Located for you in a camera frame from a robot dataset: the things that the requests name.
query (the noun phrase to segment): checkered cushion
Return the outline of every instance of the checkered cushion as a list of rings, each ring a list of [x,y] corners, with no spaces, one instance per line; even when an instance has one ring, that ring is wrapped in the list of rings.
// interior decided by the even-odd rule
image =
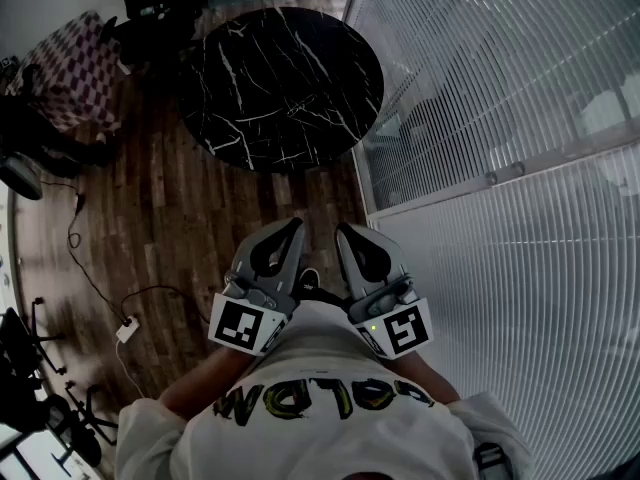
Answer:
[[[27,55],[7,91],[18,94],[23,69],[38,64],[42,69],[34,77],[33,92],[40,105],[35,108],[58,130],[88,120],[106,130],[117,128],[111,108],[120,45],[114,39],[99,42],[103,26],[95,11],[67,23]]]

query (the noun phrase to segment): wooden floor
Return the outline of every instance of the wooden floor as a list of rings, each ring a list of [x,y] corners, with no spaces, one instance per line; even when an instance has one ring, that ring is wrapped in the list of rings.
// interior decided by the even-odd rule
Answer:
[[[265,0],[205,13],[201,34],[233,16],[262,5],[297,5],[340,16],[345,0]],[[338,222],[364,222],[351,155],[330,167],[295,175],[253,173],[226,165],[205,152],[182,123],[171,84],[158,77],[132,75],[117,89],[123,121],[115,161],[87,168],[74,182],[87,198],[74,231],[82,236],[75,253],[113,305],[129,293],[166,284],[192,296],[210,314],[213,295],[240,241],[277,219],[299,216],[307,225],[304,263],[320,270],[323,286],[346,294],[340,278],[333,230]],[[90,142],[97,130],[81,126],[75,136]],[[47,181],[62,181],[43,175]],[[79,395],[91,384],[104,391],[97,407],[115,419],[139,395],[115,355],[119,327],[73,263],[66,247],[73,217],[73,190],[44,186],[38,202],[19,198],[17,248],[25,307],[42,296],[38,315],[43,335],[65,332],[51,343],[64,377],[45,372],[63,393],[74,380]],[[210,348],[208,326],[196,308],[177,294],[155,289],[129,299],[126,315],[141,329],[119,352],[144,394],[157,397],[194,367]],[[113,451],[106,450],[102,472],[112,475]]]

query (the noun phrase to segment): white adapter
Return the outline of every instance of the white adapter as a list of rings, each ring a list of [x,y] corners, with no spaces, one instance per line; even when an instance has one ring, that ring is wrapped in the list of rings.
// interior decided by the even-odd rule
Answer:
[[[129,341],[129,338],[133,336],[133,333],[138,330],[140,327],[140,322],[136,319],[135,316],[130,316],[127,318],[129,325],[121,325],[120,329],[116,332],[116,337],[120,340],[120,343],[126,343]]]

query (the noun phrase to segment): marble tabletop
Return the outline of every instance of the marble tabletop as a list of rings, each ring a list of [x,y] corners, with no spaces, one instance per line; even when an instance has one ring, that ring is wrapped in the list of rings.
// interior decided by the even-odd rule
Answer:
[[[340,20],[298,7],[244,14],[183,65],[180,111],[212,155],[256,171],[328,163],[373,125],[384,82],[375,53]]]

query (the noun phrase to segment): white wall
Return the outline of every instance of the white wall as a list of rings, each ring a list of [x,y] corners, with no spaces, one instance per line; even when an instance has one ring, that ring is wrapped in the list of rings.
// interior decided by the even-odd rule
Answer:
[[[84,11],[125,19],[124,0],[0,0],[0,57],[24,57],[42,39]]]

